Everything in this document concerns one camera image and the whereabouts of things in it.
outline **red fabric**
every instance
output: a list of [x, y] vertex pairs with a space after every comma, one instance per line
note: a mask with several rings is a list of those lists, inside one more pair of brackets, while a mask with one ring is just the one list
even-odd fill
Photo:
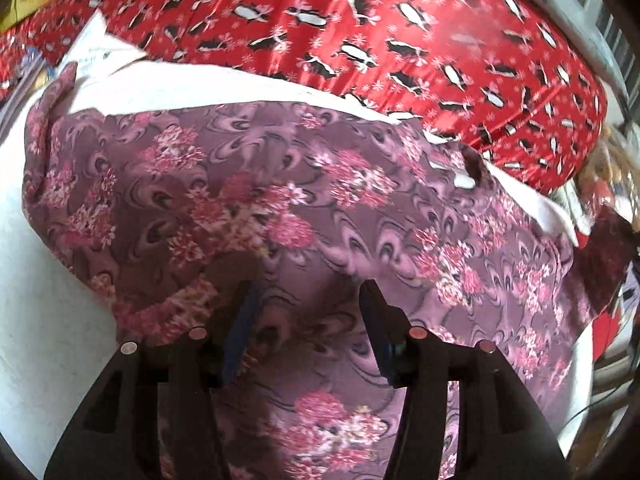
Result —
[[4, 44], [56, 63], [96, 8], [155, 57], [420, 115], [541, 192], [579, 170], [606, 113], [600, 84], [528, 0], [54, 0]]
[[613, 343], [618, 335], [620, 313], [616, 318], [608, 312], [603, 312], [593, 320], [593, 362], [602, 357], [607, 347]]

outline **snowflake print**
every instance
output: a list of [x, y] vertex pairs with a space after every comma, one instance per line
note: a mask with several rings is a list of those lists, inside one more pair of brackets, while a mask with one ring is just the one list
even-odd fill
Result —
[[365, 43], [367, 43], [367, 37], [364, 34], [356, 34], [351, 40], [351, 43], [353, 43], [355, 46], [363, 46]]

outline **white fabric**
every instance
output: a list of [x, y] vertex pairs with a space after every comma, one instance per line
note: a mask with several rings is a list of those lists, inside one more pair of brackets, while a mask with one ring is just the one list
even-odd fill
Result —
[[[42, 478], [54, 446], [114, 351], [114, 322], [47, 251], [20, 211], [24, 124], [32, 96], [0, 148], [0, 432]], [[87, 79], [63, 106], [103, 114], [254, 100], [300, 101], [371, 120], [373, 110], [297, 84], [217, 66], [140, 61], [100, 80]], [[562, 215], [546, 198], [491, 168], [521, 206], [556, 234]], [[591, 348], [577, 347], [590, 360]], [[581, 368], [580, 375], [590, 370]]]

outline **pink flower print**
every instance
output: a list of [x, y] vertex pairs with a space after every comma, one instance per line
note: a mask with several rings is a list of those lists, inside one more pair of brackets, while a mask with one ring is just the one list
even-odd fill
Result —
[[558, 362], [554, 367], [554, 371], [551, 373], [551, 379], [549, 381], [553, 391], [555, 392], [558, 391], [558, 389], [560, 388], [560, 385], [564, 381], [564, 378], [569, 373], [569, 370], [571, 369], [572, 364], [573, 364], [573, 361], [569, 361], [567, 363], [562, 358], [558, 359]]
[[282, 428], [277, 439], [291, 455], [314, 454], [325, 441], [322, 431], [317, 426], [308, 424], [296, 424]]
[[370, 459], [370, 452], [367, 449], [341, 449], [337, 453], [329, 456], [329, 471], [351, 471], [358, 464], [362, 464]]
[[169, 238], [168, 245], [171, 251], [172, 266], [183, 267], [187, 263], [197, 262], [204, 258], [204, 253], [199, 245], [183, 226], [172, 238]]
[[456, 462], [458, 454], [453, 453], [447, 457], [447, 459], [440, 464], [440, 473], [438, 480], [446, 480], [456, 472]]
[[338, 424], [338, 428], [338, 434], [344, 441], [370, 447], [385, 434], [387, 425], [372, 415], [367, 406], [359, 406], [347, 420]]
[[370, 189], [365, 189], [360, 194], [360, 203], [372, 208], [377, 208], [378, 206], [388, 204], [389, 199], [385, 195], [376, 193]]
[[348, 209], [358, 202], [358, 195], [347, 184], [336, 182], [329, 189], [329, 195], [335, 198], [338, 207]]
[[541, 283], [538, 287], [538, 301], [545, 303], [551, 299], [551, 288], [546, 283]]
[[296, 415], [307, 424], [323, 424], [330, 426], [343, 420], [347, 410], [334, 395], [316, 390], [296, 399], [294, 403]]
[[287, 460], [284, 463], [285, 472], [295, 480], [320, 480], [328, 468], [317, 465], [310, 457]]
[[424, 230], [414, 229], [413, 232], [415, 238], [421, 243], [425, 251], [430, 251], [438, 244], [439, 238], [433, 227]]
[[462, 303], [462, 290], [460, 283], [449, 276], [443, 276], [436, 283], [438, 297], [442, 304], [447, 306], [458, 306]]
[[230, 202], [249, 203], [252, 201], [254, 183], [245, 171], [228, 176], [220, 189], [220, 198]]
[[440, 262], [433, 253], [423, 252], [414, 257], [415, 273], [419, 278], [427, 278], [435, 282], [442, 274], [440, 272]]
[[354, 170], [362, 170], [370, 168], [369, 161], [354, 150], [340, 150], [338, 152], [338, 160], [340, 164], [343, 164]]
[[300, 126], [307, 130], [318, 130], [324, 126], [323, 122], [310, 112], [300, 118]]
[[137, 126], [144, 126], [146, 124], [149, 124], [154, 116], [155, 114], [153, 112], [141, 112], [133, 117], [133, 123]]
[[105, 300], [110, 301], [115, 298], [116, 288], [111, 281], [111, 276], [106, 272], [102, 272], [92, 277], [91, 281], [89, 281], [89, 287], [91, 287], [91, 290], [98, 294], [98, 296]]
[[482, 290], [482, 281], [475, 269], [465, 268], [462, 275], [462, 290], [467, 294], [477, 294]]
[[444, 245], [440, 250], [440, 259], [452, 272], [460, 272], [465, 268], [465, 255], [461, 246]]
[[290, 249], [309, 247], [314, 241], [311, 224], [297, 215], [284, 213], [272, 224], [269, 238]]

